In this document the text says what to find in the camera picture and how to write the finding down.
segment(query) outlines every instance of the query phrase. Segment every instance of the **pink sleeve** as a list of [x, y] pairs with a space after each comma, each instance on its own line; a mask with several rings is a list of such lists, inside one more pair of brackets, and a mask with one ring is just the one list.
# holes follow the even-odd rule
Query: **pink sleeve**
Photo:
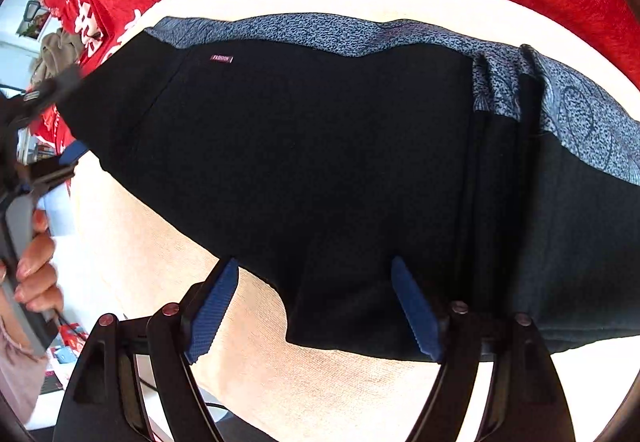
[[9, 337], [0, 319], [0, 392], [26, 424], [44, 382], [47, 358], [34, 358]]

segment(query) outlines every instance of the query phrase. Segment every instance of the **black cable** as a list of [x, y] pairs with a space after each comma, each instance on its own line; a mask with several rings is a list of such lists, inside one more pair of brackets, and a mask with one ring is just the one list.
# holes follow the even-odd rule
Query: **black cable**
[[[159, 393], [159, 392], [158, 392], [158, 389], [157, 389], [154, 385], [150, 384], [149, 382], [146, 382], [146, 380], [145, 380], [145, 379], [143, 379], [142, 377], [140, 377], [140, 382], [141, 382], [142, 384], [144, 384], [146, 387], [148, 387], [149, 389], [153, 390], [154, 392]], [[225, 408], [224, 406], [222, 406], [222, 404], [216, 404], [216, 403], [213, 403], [213, 402], [205, 402], [204, 404], [205, 404], [208, 408], [218, 408], [218, 409], [223, 409], [223, 410], [225, 410], [225, 411], [229, 411], [227, 408]]]

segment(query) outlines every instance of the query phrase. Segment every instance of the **fingernail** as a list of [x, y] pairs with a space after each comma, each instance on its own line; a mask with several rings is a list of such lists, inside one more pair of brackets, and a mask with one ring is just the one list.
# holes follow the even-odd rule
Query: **fingernail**
[[21, 285], [18, 285], [18, 287], [15, 289], [14, 299], [18, 303], [22, 303], [24, 301], [24, 291], [22, 290]]
[[27, 262], [24, 260], [20, 260], [20, 262], [18, 262], [18, 270], [15, 275], [18, 279], [24, 279], [29, 275], [29, 266], [27, 265]]

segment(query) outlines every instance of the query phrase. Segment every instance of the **black pants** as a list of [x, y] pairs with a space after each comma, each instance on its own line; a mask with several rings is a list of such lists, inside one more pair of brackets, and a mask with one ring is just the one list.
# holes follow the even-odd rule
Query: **black pants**
[[552, 350], [638, 333], [638, 188], [540, 136], [532, 78], [521, 122], [473, 112], [471, 65], [141, 34], [60, 111], [127, 190], [276, 289], [291, 343], [424, 359], [394, 256], [445, 302], [532, 314]]

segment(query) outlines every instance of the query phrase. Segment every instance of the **finger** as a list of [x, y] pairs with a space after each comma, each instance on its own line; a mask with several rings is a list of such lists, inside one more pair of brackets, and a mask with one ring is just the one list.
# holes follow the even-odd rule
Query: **finger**
[[44, 312], [45, 310], [54, 309], [60, 313], [65, 307], [65, 298], [59, 287], [49, 287], [37, 298], [29, 301], [26, 307], [32, 312]]
[[18, 262], [18, 281], [23, 281], [47, 263], [52, 257], [56, 244], [48, 234], [37, 235], [27, 246]]
[[38, 272], [34, 272], [18, 285], [14, 298], [18, 303], [27, 303], [54, 286], [57, 281], [56, 269], [46, 263]]
[[42, 209], [33, 212], [33, 230], [37, 233], [46, 232], [49, 229], [49, 219], [47, 213]]

